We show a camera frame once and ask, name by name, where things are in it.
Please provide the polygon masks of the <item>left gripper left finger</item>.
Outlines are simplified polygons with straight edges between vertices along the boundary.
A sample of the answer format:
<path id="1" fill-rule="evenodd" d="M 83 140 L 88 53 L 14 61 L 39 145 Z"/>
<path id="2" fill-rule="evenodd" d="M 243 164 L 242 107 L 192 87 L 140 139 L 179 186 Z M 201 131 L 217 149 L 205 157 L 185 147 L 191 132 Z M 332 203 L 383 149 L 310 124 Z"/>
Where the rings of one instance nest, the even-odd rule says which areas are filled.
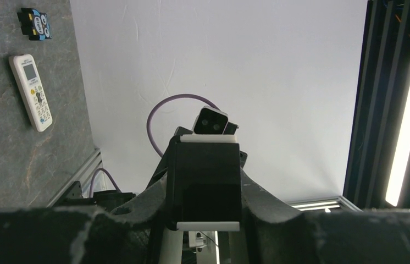
<path id="1" fill-rule="evenodd" d="M 127 228 L 121 255 L 128 263 L 159 263 L 166 185 L 163 178 L 112 210 L 112 214 L 124 221 Z"/>

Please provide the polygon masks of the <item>black phone-like slab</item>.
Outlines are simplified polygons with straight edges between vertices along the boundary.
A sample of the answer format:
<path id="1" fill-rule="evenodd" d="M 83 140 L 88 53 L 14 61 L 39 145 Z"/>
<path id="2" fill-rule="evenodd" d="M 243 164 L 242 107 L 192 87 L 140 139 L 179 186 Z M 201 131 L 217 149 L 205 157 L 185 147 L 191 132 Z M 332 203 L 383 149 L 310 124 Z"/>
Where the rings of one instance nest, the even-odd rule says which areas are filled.
<path id="1" fill-rule="evenodd" d="M 167 228 L 238 232 L 242 221 L 242 187 L 236 136 L 173 136 L 166 158 Z"/>

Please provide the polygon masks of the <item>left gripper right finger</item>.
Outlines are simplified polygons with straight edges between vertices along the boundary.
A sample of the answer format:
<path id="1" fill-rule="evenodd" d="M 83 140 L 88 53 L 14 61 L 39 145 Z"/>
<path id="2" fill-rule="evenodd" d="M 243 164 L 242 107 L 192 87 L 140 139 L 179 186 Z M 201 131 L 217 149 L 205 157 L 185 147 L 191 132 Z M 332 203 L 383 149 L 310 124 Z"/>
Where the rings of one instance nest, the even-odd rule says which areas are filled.
<path id="1" fill-rule="evenodd" d="M 303 214 L 241 170 L 243 229 L 250 263 L 302 263 Z"/>

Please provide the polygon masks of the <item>beige remote control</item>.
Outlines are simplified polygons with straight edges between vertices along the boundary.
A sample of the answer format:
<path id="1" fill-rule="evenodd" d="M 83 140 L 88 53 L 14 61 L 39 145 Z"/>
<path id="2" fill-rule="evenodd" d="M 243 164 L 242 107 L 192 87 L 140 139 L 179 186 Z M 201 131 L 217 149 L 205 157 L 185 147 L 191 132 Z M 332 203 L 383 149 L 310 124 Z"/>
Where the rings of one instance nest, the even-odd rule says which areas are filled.
<path id="1" fill-rule="evenodd" d="M 23 54 L 10 56 L 8 61 L 31 125 L 38 132 L 45 131 L 53 118 L 34 57 Z"/>

